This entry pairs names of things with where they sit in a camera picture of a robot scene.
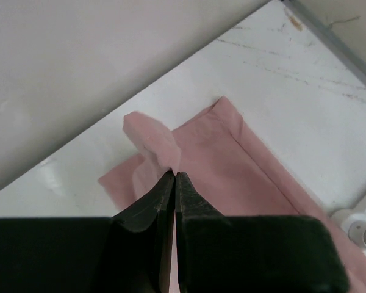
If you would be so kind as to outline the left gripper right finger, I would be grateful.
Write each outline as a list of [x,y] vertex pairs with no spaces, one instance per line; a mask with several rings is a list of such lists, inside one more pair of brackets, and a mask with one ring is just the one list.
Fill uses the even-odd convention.
[[347,292],[332,237],[316,218],[225,216],[176,175],[176,245],[182,292]]

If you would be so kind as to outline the pink trousers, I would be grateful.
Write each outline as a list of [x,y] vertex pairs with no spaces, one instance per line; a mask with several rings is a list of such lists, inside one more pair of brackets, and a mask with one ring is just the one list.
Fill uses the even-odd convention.
[[301,214],[320,219],[345,265],[351,292],[366,292],[366,256],[295,181],[225,97],[170,130],[141,112],[124,117],[123,131],[138,153],[100,177],[124,209],[172,170],[226,215]]

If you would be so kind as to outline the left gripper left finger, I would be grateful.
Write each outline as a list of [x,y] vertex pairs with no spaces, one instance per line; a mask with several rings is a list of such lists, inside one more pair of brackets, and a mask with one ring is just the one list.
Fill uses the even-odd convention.
[[174,175],[113,217],[0,218],[0,292],[167,292]]

